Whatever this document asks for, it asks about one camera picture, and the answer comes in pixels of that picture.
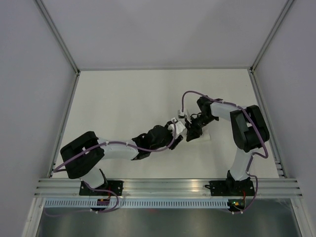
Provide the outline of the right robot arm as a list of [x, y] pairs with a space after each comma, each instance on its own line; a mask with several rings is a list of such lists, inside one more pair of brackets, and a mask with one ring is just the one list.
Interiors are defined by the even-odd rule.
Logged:
[[184, 108], [179, 113], [185, 119], [189, 142], [202, 135], [202, 129], [212, 121], [224, 119], [231, 123], [232, 135], [237, 152], [232, 167], [227, 173], [225, 188], [231, 195], [237, 195], [243, 189], [242, 181], [250, 178], [249, 170], [254, 156], [267, 159], [269, 153], [265, 143], [270, 134], [258, 106], [238, 106], [221, 99], [201, 96], [197, 100], [200, 112], [189, 115]]

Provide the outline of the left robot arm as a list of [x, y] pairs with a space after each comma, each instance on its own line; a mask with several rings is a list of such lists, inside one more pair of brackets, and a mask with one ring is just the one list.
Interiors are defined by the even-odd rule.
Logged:
[[173, 150], [183, 140], [184, 131], [185, 126], [176, 119], [127, 141], [101, 139], [95, 132], [88, 131], [60, 150], [63, 163], [54, 172], [66, 171], [70, 179], [80, 179], [101, 196], [107, 192], [108, 184], [103, 171], [97, 168], [100, 161], [141, 160], [152, 153]]

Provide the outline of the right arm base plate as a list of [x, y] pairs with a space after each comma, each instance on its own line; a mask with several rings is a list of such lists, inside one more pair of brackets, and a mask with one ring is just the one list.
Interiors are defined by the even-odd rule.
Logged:
[[209, 181], [206, 188], [213, 197], [252, 197], [255, 195], [254, 184], [250, 177], [242, 181], [236, 181], [230, 173], [225, 180]]

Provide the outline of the white cloth napkin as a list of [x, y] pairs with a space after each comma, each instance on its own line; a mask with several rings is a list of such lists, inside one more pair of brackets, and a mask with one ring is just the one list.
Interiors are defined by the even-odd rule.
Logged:
[[[195, 118], [198, 115], [198, 113], [197, 114], [190, 114], [190, 115]], [[205, 127], [202, 129], [202, 131], [203, 131], [203, 134], [199, 138], [187, 138], [186, 137], [186, 141], [187, 142], [191, 142], [193, 140], [206, 141], [207, 137], [206, 137]]]

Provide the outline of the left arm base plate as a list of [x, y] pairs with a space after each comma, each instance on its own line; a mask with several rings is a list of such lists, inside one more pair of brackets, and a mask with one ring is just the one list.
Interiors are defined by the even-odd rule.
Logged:
[[107, 184], [101, 185], [96, 190], [90, 189], [84, 182], [81, 182], [79, 195], [80, 196], [113, 196], [112, 193], [106, 192], [105, 190], [115, 193], [117, 196], [122, 195], [123, 181], [122, 180], [108, 180]]

